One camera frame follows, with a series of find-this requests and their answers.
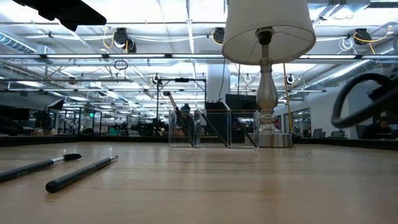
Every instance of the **yellow cable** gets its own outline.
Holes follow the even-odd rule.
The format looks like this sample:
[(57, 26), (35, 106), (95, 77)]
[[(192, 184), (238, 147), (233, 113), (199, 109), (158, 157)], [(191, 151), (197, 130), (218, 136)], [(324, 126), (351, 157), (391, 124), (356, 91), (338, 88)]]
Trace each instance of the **yellow cable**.
[(377, 41), (380, 41), (380, 40), (384, 40), (387, 36), (388, 36), (388, 32), (387, 32), (387, 34), (383, 37), (383, 38), (380, 38), (380, 39), (377, 39), (377, 40), (363, 40), (363, 39), (359, 39), (359, 38), (357, 38), (356, 37), (356, 34), (358, 34), (357, 32), (354, 34), (354, 38), (355, 39), (357, 39), (357, 40), (359, 40), (359, 41), (362, 41), (362, 42), (365, 42), (365, 43), (375, 43), (375, 42), (377, 42)]
[(290, 132), (292, 132), (293, 131), (292, 112), (290, 110), (289, 93), (287, 92), (287, 79), (286, 79), (286, 65), (285, 65), (285, 63), (284, 63), (284, 76), (285, 76), (285, 92), (286, 92), (287, 110), (289, 112), (289, 128), (290, 128)]
[(376, 54), (376, 52), (374, 51), (374, 48), (373, 48), (373, 46), (372, 46), (372, 43), (369, 43), (369, 46), (370, 46), (370, 48), (371, 48), (373, 54)]
[(370, 48), (371, 48), (373, 54), (376, 54), (376, 52), (375, 52), (374, 49), (373, 49), (372, 43), (369, 43), (369, 46), (370, 46)]
[(106, 30), (107, 30), (108, 28), (107, 27), (105, 27), (105, 31), (104, 31), (104, 39), (102, 39), (102, 41), (103, 41), (103, 43), (104, 43), (104, 46), (107, 48), (107, 49), (111, 49), (112, 47), (113, 47), (113, 41), (114, 41), (114, 33), (112, 34), (112, 44), (111, 44), (111, 46), (108, 46), (108, 45), (106, 45), (106, 43), (105, 43), (105, 34), (106, 34)]
[(222, 45), (222, 44), (217, 43), (217, 41), (214, 39), (214, 31), (211, 32), (211, 38), (213, 39), (214, 43), (216, 43), (218, 45)]

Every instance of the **silver lamp base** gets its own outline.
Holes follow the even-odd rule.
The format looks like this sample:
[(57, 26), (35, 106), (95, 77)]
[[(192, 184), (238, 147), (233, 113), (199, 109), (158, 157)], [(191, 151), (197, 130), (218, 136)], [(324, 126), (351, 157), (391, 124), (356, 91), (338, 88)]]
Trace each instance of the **silver lamp base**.
[[(250, 140), (245, 137), (245, 144), (251, 144)], [(259, 146), (260, 147), (293, 147), (293, 136), (291, 134), (284, 133), (260, 133), (259, 134)]]

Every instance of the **glass wall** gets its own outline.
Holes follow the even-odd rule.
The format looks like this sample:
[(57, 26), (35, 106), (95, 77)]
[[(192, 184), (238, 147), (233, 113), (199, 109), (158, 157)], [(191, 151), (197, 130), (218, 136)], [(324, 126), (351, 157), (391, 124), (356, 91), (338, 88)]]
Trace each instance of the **glass wall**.
[[(311, 110), (306, 108), (304, 110), (292, 112), (293, 132), (303, 138), (312, 137), (311, 129)], [(284, 114), (284, 133), (289, 132), (289, 115)]]

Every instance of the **desk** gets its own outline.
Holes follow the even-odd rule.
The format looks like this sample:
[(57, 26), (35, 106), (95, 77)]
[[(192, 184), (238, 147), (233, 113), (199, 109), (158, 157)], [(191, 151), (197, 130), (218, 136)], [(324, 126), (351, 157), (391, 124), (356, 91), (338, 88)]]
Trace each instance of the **desk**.
[[(78, 161), (0, 184), (2, 223), (396, 223), (398, 152), (324, 145), (226, 151), (76, 142), (4, 147), (0, 170), (64, 153)], [(55, 194), (45, 184), (119, 160)]]

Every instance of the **exposed ductwork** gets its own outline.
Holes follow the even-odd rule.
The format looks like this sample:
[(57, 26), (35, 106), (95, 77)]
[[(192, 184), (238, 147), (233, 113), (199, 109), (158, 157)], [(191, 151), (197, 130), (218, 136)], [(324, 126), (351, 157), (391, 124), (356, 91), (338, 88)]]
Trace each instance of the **exposed ductwork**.
[[(398, 54), (398, 38), (380, 46), (377, 48), (378, 54)], [(349, 65), (340, 65), (320, 76), (316, 79), (308, 82), (304, 85), (295, 87), (297, 89), (313, 89), (318, 86), (326, 87), (337, 84), (343, 80), (347, 80), (356, 75), (366, 72), (367, 70), (373, 69), (377, 65), (375, 60), (361, 60)]]
[(0, 28), (0, 44), (4, 44), (14, 50), (24, 54), (54, 54), (55, 51), (51, 48), (40, 45), (27, 43), (17, 35), (7, 32), (5, 29)]

